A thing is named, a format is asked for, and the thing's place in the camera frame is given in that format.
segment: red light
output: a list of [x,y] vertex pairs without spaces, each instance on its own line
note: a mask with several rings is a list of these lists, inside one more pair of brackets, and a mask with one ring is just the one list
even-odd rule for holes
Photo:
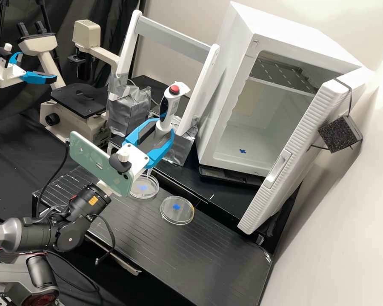
[[57,296],[54,293],[31,295],[24,301],[23,306],[49,306],[56,298]]

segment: lab bench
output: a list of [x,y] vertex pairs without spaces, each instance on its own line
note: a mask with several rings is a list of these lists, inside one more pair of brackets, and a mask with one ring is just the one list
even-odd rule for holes
[[[79,166],[47,187],[42,204],[68,204],[84,186],[97,181]],[[33,193],[33,205],[39,192]],[[195,305],[257,306],[270,273],[271,255],[201,212],[200,200],[193,195],[193,221],[184,226],[170,224],[159,210],[170,195],[161,188],[154,199],[146,201],[111,196],[102,216],[116,237],[113,256],[133,275],[150,273]],[[104,248],[111,245],[101,220],[95,220],[88,233],[89,239]]]

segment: black knob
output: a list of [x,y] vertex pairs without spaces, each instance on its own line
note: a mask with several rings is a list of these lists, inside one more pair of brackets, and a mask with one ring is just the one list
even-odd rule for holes
[[46,123],[48,125],[56,125],[60,123],[60,117],[56,113],[51,113],[46,116]]
[[37,34],[45,34],[47,33],[47,29],[43,26],[43,23],[41,21],[36,21],[34,23],[35,28],[37,30]]
[[29,32],[27,31],[26,25],[23,22],[17,24],[17,29],[21,35],[21,37],[29,36]]

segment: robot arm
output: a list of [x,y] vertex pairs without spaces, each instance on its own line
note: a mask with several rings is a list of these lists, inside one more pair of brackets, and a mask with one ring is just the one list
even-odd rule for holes
[[22,53],[12,55],[12,45],[6,43],[0,47],[0,88],[12,86],[21,82],[30,84],[52,84],[57,81],[57,76],[36,71],[25,71],[17,64],[21,62]]

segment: red button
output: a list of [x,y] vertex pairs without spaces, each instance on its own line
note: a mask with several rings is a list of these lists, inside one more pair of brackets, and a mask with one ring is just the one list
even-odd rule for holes
[[179,94],[179,92],[180,92],[179,86],[177,86],[177,85],[170,86],[169,87],[169,92],[171,94]]

